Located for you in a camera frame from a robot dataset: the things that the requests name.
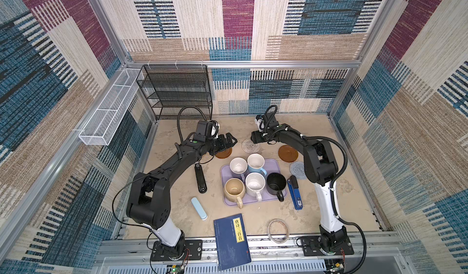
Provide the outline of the light blue mug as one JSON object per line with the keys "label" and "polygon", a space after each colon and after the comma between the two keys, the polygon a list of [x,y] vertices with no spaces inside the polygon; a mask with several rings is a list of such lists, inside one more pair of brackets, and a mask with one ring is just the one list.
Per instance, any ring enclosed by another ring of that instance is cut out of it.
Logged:
{"label": "light blue mug", "polygon": [[265,159],[258,153],[253,153],[247,158],[248,171],[250,173],[259,173],[266,177],[267,171],[264,169]]}

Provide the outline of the grey woven round coaster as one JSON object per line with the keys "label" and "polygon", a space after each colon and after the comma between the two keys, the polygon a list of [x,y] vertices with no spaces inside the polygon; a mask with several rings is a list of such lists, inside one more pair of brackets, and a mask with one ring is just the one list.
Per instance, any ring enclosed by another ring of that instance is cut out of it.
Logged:
{"label": "grey woven round coaster", "polygon": [[295,176],[298,180],[306,180],[304,163],[302,161],[295,161],[290,164],[290,174]]}

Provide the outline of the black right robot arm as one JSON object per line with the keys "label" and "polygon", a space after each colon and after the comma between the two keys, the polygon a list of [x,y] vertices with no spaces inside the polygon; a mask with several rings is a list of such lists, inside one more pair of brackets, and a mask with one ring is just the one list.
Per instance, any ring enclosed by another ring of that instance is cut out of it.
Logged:
{"label": "black right robot arm", "polygon": [[346,226],[355,227],[363,241],[361,259],[354,268],[343,269],[343,274],[354,274],[366,259],[367,242],[361,227],[341,218],[336,196],[336,181],[344,174],[348,165],[348,156],[342,145],[325,136],[306,136],[288,124],[279,124],[275,118],[277,106],[269,106],[264,114],[255,117],[257,131],[251,133],[255,144],[281,142],[297,150],[303,156],[304,172],[307,179],[314,184],[318,197],[320,223],[320,249],[325,255],[344,253],[348,244]]}

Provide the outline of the lilac white mug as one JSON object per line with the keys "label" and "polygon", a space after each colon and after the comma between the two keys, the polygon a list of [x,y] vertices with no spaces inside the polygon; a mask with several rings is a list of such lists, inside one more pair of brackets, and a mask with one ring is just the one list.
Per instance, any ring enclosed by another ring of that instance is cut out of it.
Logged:
{"label": "lilac white mug", "polygon": [[234,158],[230,162],[229,168],[230,168],[232,177],[236,179],[240,179],[243,182],[245,182],[247,170],[248,170],[248,164],[244,158],[240,158],[240,157]]}

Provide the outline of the clear glass coaster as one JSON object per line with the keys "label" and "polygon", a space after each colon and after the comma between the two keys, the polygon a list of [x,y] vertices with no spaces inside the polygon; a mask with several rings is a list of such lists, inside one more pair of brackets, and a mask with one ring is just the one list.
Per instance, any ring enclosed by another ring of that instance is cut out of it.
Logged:
{"label": "clear glass coaster", "polygon": [[259,144],[253,143],[252,140],[247,139],[242,142],[241,148],[246,153],[253,154],[253,153],[258,153],[260,151],[261,146]]}

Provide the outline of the brown round coaster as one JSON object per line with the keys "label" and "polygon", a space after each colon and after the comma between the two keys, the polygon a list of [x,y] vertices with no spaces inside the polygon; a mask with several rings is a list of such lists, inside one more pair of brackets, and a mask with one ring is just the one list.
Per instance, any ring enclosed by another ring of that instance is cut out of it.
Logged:
{"label": "brown round coaster", "polygon": [[279,158],[287,163],[293,163],[298,159],[299,153],[289,145],[282,145],[278,150]]}

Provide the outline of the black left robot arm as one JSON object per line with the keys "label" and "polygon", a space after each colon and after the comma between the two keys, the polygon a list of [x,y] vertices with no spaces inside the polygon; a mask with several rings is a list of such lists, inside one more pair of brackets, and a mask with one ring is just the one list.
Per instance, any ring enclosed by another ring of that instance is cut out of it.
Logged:
{"label": "black left robot arm", "polygon": [[[197,110],[202,120],[197,123],[196,131],[184,138],[180,117],[187,109]],[[135,222],[134,227],[146,228],[156,235],[159,243],[154,246],[154,250],[169,259],[180,258],[186,253],[185,235],[169,216],[172,186],[206,153],[213,157],[234,147],[238,142],[231,133],[220,134],[219,123],[216,120],[208,120],[204,112],[194,106],[181,108],[177,115],[177,131],[180,143],[175,143],[176,153],[149,173],[138,173],[124,186],[130,188],[126,216]]]}

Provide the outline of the dark brown wooden coaster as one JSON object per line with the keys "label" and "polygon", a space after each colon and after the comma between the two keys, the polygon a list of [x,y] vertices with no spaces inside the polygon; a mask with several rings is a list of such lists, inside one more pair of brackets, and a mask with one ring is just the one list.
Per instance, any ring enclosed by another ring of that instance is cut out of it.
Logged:
{"label": "dark brown wooden coaster", "polygon": [[232,154],[232,148],[228,148],[226,149],[225,151],[222,151],[222,152],[218,152],[215,157],[219,158],[219,159],[225,159],[225,158],[228,158],[230,157]]}

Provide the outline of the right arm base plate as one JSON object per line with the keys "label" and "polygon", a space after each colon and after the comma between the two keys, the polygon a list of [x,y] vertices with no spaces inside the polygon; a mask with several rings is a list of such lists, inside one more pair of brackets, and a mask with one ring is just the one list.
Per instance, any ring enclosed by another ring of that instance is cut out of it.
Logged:
{"label": "right arm base plate", "polygon": [[335,255],[354,255],[355,251],[352,247],[352,243],[347,237],[343,243],[338,246],[333,246],[331,251],[325,251],[322,248],[321,236],[301,236],[298,238],[297,245],[303,250],[304,256],[335,256]]}

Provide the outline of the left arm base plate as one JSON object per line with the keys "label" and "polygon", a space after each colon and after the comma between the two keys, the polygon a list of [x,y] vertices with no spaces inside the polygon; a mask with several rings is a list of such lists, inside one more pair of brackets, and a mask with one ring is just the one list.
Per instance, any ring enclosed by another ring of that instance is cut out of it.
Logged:
{"label": "left arm base plate", "polygon": [[203,241],[201,239],[178,242],[175,247],[169,247],[159,241],[154,242],[150,257],[151,262],[201,260]]}

